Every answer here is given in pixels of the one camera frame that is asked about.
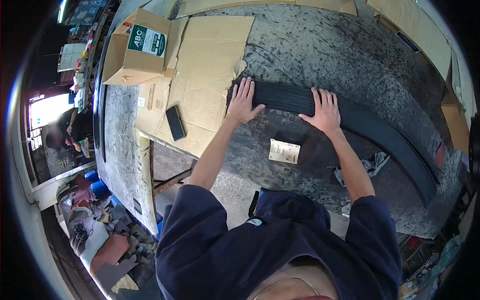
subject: window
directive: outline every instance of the window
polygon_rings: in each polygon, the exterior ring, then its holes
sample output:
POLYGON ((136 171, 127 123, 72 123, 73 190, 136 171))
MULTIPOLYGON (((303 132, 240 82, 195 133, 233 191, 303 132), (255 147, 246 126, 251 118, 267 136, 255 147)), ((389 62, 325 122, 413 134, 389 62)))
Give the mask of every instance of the window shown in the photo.
POLYGON ((74 104, 68 104, 68 94, 43 98, 43 95, 30 99, 28 115, 30 118, 30 130, 40 128, 58 118, 65 111, 71 109, 74 104))
POLYGON ((41 128, 37 128, 30 132, 30 146, 32 151, 38 149, 42 145, 42 132, 41 128))

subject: black t-shirt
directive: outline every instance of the black t-shirt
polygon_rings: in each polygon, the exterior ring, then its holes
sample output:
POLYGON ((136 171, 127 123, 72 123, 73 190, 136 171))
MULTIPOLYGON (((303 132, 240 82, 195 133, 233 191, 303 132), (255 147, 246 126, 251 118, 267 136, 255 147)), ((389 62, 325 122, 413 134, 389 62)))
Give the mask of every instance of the black t-shirt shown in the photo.
POLYGON ((166 299, 246 299, 298 257, 323 266, 340 299, 397 299, 400 249, 388 204, 352 205, 345 240, 330 231, 323 205, 290 192, 264 192, 255 216, 227 229, 227 213, 208 190, 185 185, 164 220, 156 276, 166 299))
POLYGON ((67 146, 65 144, 65 139, 67 136, 71 136, 74 141, 79 142, 84 140, 88 134, 93 133, 93 114, 91 108, 87 107, 77 114, 77 117, 72 125, 72 133, 68 134, 67 128, 70 125, 72 113, 76 110, 77 108, 71 108, 65 111, 57 122, 58 127, 63 133, 63 148, 65 149, 73 148, 72 146, 67 146))

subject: necklace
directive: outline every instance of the necklace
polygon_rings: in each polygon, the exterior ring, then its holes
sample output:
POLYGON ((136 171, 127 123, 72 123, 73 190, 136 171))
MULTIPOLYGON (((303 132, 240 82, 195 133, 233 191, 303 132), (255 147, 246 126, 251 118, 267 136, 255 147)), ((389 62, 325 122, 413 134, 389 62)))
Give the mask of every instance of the necklace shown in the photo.
POLYGON ((287 280, 287 279, 295 279, 295 280, 303 281, 303 282, 305 282, 305 283, 315 292, 315 295, 316 295, 316 296, 319 296, 319 295, 320 295, 320 294, 318 293, 317 289, 314 288, 313 285, 312 285, 310 282, 308 282, 307 280, 302 279, 302 278, 298 278, 298 277, 292 277, 292 278, 283 278, 283 279, 277 280, 277 281, 275 281, 274 283, 266 286, 264 289, 262 289, 262 290, 255 296, 255 298, 253 298, 253 300, 257 300, 258 296, 260 296, 263 292, 265 292, 267 289, 269 289, 269 288, 270 288, 272 285, 274 285, 275 283, 280 282, 280 281, 282 281, 282 280, 287 280))

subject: wrist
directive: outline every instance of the wrist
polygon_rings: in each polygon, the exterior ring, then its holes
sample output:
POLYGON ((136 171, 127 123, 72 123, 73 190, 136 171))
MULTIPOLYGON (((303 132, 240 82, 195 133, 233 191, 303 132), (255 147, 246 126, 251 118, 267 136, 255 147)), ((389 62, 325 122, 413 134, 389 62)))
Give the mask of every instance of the wrist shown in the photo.
POLYGON ((227 114, 225 116, 225 118, 223 119, 222 124, 225 124, 228 127, 232 127, 234 129, 236 129, 237 127, 239 127, 241 125, 241 122, 236 116, 234 116, 232 114, 227 114))
POLYGON ((324 131, 325 135, 331 140, 336 140, 338 138, 345 138, 343 130, 340 127, 324 131))

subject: hand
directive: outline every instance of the hand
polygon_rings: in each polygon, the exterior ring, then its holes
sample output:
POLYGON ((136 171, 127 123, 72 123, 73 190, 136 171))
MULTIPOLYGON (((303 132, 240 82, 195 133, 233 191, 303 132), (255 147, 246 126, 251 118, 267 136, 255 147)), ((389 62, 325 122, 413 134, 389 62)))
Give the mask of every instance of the hand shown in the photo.
POLYGON ((327 136, 340 129, 340 113, 336 95, 324 89, 319 89, 320 96, 315 88, 312 88, 313 100, 315 102, 315 115, 313 117, 299 114, 299 117, 323 131, 327 136))
POLYGON ((227 114, 238 120, 238 125, 253 120, 255 116, 265 109, 264 104, 260 104, 252 110, 253 94, 255 92, 255 82, 249 78, 243 78, 240 87, 233 87, 232 100, 228 106, 227 114))

